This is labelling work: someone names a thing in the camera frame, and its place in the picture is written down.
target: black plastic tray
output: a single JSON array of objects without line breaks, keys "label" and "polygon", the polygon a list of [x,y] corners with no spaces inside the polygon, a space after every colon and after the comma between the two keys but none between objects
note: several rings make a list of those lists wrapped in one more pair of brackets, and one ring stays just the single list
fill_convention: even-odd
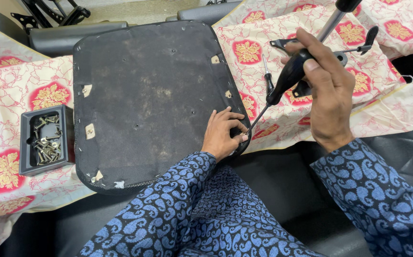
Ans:
[{"label": "black plastic tray", "polygon": [[[62,136],[59,138],[61,157],[52,163],[38,166],[38,152],[34,148],[35,132],[34,124],[40,117],[59,114],[59,130]],[[40,128],[39,137],[52,136],[56,131],[53,123],[47,124]],[[52,171],[66,165],[75,163],[74,153],[74,128],[73,128],[73,109],[65,105],[56,105],[36,111],[21,114],[21,145],[20,145],[20,163],[19,174],[24,176],[35,176],[42,172]]]}]

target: blue paisley shirt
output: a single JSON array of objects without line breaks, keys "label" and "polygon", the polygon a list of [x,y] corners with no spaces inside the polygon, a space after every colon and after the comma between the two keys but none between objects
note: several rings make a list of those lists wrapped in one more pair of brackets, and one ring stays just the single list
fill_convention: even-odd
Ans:
[{"label": "blue paisley shirt", "polygon": [[[78,256],[323,256],[287,233],[231,167],[195,152],[142,190]],[[356,138],[311,167],[374,256],[413,256],[413,187]]]}]

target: hand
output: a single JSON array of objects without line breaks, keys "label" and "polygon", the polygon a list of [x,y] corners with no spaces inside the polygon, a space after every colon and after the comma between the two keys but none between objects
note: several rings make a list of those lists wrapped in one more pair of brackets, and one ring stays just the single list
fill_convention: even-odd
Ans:
[{"label": "hand", "polygon": [[[306,78],[312,86],[311,133],[327,152],[332,152],[352,140],[349,117],[352,110],[352,93],[355,78],[343,68],[330,48],[303,29],[297,30],[297,42],[289,42],[286,49],[295,52],[307,48],[317,60],[303,64]],[[281,60],[283,64],[288,57]]]},{"label": "hand", "polygon": [[231,113],[229,106],[224,111],[211,114],[208,126],[206,127],[205,138],[203,139],[203,152],[209,152],[216,157],[216,162],[229,156],[233,150],[238,148],[239,143],[248,139],[247,135],[230,137],[230,129],[238,127],[246,133],[248,129],[237,119],[244,119],[243,114]]}]

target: paisley sleeve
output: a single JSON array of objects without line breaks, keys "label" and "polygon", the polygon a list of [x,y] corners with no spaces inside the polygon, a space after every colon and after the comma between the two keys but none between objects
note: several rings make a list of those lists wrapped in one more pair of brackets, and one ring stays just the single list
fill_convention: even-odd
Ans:
[{"label": "paisley sleeve", "polygon": [[413,187],[360,139],[311,164],[374,256],[413,256]]},{"label": "paisley sleeve", "polygon": [[174,256],[215,165],[210,153],[188,155],[142,190],[78,256]]}]

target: black mesh fabric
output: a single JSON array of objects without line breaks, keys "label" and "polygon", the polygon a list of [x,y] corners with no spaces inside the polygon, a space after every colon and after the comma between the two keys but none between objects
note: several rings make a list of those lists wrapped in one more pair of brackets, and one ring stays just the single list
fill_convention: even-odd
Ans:
[{"label": "black mesh fabric", "polygon": [[[219,63],[211,61],[214,56]],[[85,85],[92,85],[87,97]],[[141,190],[200,150],[213,109],[231,106],[246,115],[215,33],[198,20],[82,39],[73,49],[73,89],[76,171],[98,193]],[[250,126],[247,116],[242,122]],[[86,140],[89,124],[95,137]],[[228,158],[240,155],[248,143]],[[99,170],[103,178],[92,182]]]}]

